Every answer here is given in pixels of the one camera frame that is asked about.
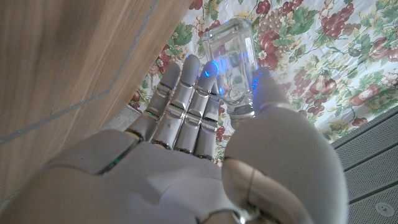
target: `white robotic hand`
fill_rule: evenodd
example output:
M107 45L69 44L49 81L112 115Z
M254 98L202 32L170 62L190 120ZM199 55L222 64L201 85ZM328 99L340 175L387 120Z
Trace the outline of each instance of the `white robotic hand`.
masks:
M171 63L143 114L51 160L0 214L0 223L344 223L343 169L331 146L266 68L254 74L255 118L213 163L217 64Z

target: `wood grain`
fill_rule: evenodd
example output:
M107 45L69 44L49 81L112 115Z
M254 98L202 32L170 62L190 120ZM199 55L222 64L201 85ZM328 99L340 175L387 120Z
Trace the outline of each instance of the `wood grain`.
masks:
M190 3L0 2L0 138L34 127L0 142L0 201L126 106Z

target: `fruit pattern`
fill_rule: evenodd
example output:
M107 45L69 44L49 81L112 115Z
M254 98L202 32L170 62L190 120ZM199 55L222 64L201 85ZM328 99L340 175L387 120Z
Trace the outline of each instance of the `fruit pattern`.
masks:
M257 63L330 142L398 105L398 1L195 0L130 106L145 110L171 60L195 54L205 63L203 34L232 17L252 22ZM222 103L219 164L233 134L225 111Z

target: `grape pattern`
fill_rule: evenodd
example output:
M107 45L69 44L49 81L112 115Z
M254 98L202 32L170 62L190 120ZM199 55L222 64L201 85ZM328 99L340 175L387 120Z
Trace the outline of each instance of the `grape pattern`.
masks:
M331 17L324 17L321 20L321 25L323 27L322 34L331 36L336 40L344 29L345 22L348 21L353 12L354 5L349 3L337 13L332 14Z

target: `clear glass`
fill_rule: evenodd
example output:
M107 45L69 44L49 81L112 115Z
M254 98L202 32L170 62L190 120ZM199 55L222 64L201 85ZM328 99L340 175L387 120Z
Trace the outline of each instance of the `clear glass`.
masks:
M252 113L252 73L257 70L251 23L234 18L205 33L208 60L218 64L216 87L230 115Z

